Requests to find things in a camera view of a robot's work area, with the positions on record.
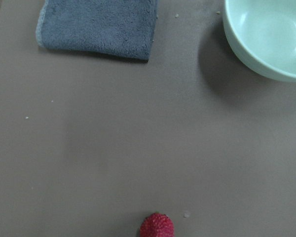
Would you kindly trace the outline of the red strawberry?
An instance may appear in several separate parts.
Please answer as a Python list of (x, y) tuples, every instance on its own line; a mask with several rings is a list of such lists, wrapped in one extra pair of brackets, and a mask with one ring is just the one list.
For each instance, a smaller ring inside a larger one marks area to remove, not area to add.
[(139, 233), (140, 237), (174, 237), (174, 224), (166, 214), (155, 212), (144, 219)]

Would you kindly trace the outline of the mint green bowl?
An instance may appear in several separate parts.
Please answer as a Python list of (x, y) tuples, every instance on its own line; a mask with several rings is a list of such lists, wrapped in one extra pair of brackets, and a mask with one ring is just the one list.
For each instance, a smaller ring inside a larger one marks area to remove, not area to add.
[(296, 82), (296, 0), (226, 0), (222, 19), (243, 64), (266, 78)]

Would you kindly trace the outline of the grey folded cloth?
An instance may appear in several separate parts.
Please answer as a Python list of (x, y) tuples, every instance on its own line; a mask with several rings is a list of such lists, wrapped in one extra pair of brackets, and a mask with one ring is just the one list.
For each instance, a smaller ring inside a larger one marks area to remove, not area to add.
[(39, 13), (37, 43), (147, 61), (157, 6), (156, 0), (47, 0)]

